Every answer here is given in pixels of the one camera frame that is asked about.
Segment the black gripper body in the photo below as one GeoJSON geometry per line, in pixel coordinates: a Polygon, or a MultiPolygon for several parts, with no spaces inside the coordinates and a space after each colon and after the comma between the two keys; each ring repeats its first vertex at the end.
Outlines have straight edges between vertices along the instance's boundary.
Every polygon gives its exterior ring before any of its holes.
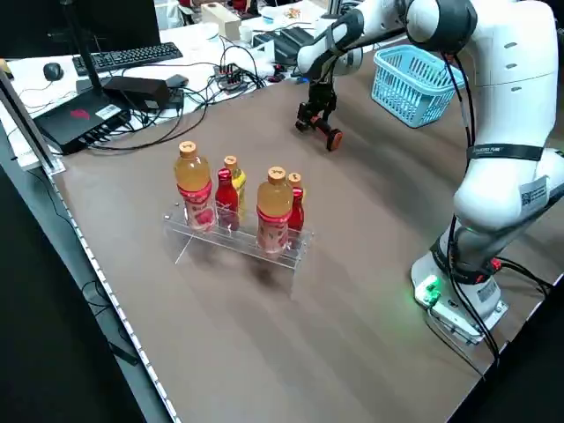
{"type": "Polygon", "coordinates": [[[308,104],[314,111],[334,111],[336,109],[337,95],[332,78],[309,83],[308,104]]]}

